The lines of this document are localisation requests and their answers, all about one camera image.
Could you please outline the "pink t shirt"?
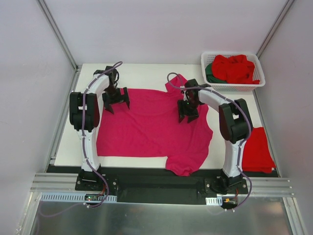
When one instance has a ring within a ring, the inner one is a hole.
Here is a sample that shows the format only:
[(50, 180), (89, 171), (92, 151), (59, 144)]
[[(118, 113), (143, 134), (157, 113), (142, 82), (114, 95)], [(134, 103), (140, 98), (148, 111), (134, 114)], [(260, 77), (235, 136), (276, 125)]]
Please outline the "pink t shirt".
[(178, 176), (199, 170), (209, 154), (213, 131), (207, 123), (208, 106), (199, 117), (179, 122), (177, 89), (186, 83), (179, 75), (165, 84), (166, 91), (129, 89), (130, 106), (115, 104), (103, 111), (96, 140), (98, 156), (167, 157), (165, 168)]

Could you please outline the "white plastic laundry basket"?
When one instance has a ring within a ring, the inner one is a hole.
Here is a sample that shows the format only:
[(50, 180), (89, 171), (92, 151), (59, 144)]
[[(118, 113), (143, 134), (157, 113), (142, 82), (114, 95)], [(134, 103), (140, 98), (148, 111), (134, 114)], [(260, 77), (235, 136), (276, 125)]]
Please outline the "white plastic laundry basket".
[(266, 83), (258, 57), (248, 52), (205, 51), (201, 70), (205, 83), (218, 91), (250, 92)]

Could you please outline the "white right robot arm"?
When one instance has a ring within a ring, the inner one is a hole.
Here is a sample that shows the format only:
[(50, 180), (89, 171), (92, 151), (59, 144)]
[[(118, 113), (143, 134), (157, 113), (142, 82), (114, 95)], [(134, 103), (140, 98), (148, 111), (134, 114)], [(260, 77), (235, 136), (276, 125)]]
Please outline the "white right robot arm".
[(223, 195), (233, 192), (243, 179), (244, 146), (253, 129), (246, 101), (227, 98), (207, 84), (199, 85), (195, 79), (188, 80), (179, 89), (184, 94), (184, 98), (178, 101), (179, 123), (184, 118), (188, 123), (199, 118), (200, 105), (206, 104), (219, 113), (225, 158), (221, 175), (210, 183), (210, 189)]

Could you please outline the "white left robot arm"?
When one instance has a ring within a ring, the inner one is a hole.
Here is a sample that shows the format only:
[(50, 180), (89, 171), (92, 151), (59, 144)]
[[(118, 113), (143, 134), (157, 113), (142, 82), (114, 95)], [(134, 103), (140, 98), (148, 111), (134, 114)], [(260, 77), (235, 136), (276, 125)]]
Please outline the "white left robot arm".
[(114, 104), (125, 103), (130, 108), (130, 98), (126, 87), (119, 88), (119, 61), (104, 70), (96, 70), (92, 80), (81, 92), (71, 92), (69, 96), (69, 121), (77, 132), (81, 144), (82, 165), (75, 189), (109, 193), (109, 186), (101, 172), (97, 154), (97, 131), (102, 111), (114, 113)]

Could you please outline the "green t shirt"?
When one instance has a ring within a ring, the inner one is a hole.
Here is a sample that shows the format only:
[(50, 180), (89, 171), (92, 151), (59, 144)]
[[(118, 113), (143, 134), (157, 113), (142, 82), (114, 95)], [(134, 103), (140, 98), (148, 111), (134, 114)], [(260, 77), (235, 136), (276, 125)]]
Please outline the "green t shirt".
[(226, 84), (227, 83), (226, 81), (221, 80), (219, 78), (216, 78), (213, 75), (212, 65), (213, 65), (213, 63), (210, 63), (205, 68), (205, 76), (206, 76), (207, 82), (209, 82), (209, 83), (216, 83), (216, 84)]

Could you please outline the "red crumpled t shirt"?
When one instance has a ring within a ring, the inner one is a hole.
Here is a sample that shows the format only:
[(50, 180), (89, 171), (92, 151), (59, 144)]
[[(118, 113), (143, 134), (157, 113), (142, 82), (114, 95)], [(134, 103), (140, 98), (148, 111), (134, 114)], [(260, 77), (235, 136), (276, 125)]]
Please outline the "red crumpled t shirt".
[(217, 55), (212, 63), (213, 75), (227, 84), (260, 84), (260, 80), (253, 79), (255, 65), (246, 55)]

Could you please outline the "folded red t shirt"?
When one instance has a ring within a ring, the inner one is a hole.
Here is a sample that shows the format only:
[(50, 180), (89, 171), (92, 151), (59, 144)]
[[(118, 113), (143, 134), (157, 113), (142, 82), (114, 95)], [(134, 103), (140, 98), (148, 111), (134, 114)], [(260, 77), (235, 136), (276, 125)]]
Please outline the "folded red t shirt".
[(243, 171), (271, 173), (276, 165), (270, 155), (263, 127), (253, 128), (247, 140), (242, 160)]

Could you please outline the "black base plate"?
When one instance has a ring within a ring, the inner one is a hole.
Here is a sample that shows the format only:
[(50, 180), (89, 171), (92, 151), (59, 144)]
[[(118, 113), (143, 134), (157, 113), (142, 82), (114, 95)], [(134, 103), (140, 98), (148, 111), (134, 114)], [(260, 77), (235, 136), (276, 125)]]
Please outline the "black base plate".
[(221, 170), (200, 169), (177, 176), (162, 168), (102, 167), (101, 173), (118, 202), (203, 205), (206, 198), (216, 197), (211, 183), (219, 179)]

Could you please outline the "aluminium frame rail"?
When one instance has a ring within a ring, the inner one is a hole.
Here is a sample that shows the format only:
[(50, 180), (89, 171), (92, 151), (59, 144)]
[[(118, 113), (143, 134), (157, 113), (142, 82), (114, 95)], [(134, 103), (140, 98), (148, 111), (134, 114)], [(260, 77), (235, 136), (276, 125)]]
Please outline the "aluminium frame rail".
[(217, 177), (191, 176), (148, 176), (148, 175), (104, 175), (105, 183), (79, 180), (77, 174), (37, 173), (31, 191), (51, 193), (72, 193), (72, 196), (54, 196), (50, 200), (101, 201), (108, 193), (107, 201), (120, 203), (151, 203), (204, 205), (210, 199), (228, 197), (242, 201), (249, 197), (291, 197), (295, 196), (291, 182), (286, 178), (251, 177), (242, 179), (223, 192), (214, 192)]

